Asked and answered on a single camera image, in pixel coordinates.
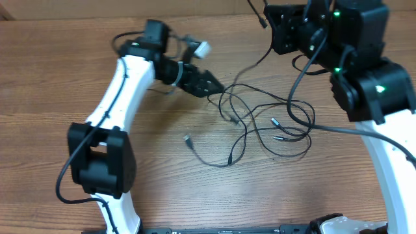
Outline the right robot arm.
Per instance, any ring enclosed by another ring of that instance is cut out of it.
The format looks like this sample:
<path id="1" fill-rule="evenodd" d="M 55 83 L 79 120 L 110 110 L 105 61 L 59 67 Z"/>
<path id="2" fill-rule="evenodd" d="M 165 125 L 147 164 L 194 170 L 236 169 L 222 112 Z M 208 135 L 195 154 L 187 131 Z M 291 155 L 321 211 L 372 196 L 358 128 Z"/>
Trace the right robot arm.
<path id="1" fill-rule="evenodd" d="M 272 48 L 300 51 L 330 73 L 333 96 L 361 136 L 374 165 L 387 220 L 340 213 L 309 223 L 307 233 L 415 232 L 415 90 L 408 72 L 382 55 L 389 17 L 381 1 L 308 1 L 265 5 Z"/>

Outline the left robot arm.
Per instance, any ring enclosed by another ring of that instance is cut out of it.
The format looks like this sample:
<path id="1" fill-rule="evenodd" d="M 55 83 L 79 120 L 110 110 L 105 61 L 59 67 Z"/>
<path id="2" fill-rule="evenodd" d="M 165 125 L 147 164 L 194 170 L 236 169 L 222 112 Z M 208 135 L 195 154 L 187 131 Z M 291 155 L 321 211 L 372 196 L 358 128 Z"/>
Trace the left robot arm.
<path id="1" fill-rule="evenodd" d="M 67 170 L 74 183 L 82 186 L 89 198 L 75 203 L 96 202 L 105 219 L 104 233 L 143 233 L 142 222 L 131 197 L 137 164 L 129 132 L 145 93 L 160 80 L 173 90 L 204 98 L 224 91 L 224 86 L 205 70 L 191 63 L 204 59 L 211 45 L 186 35 L 178 36 L 162 21 L 149 19 L 143 31 L 123 34 L 127 40 L 111 46 L 118 60 L 114 77 L 94 112 L 84 123 L 73 123 L 67 134 L 69 158 L 55 187 L 60 193 Z"/>

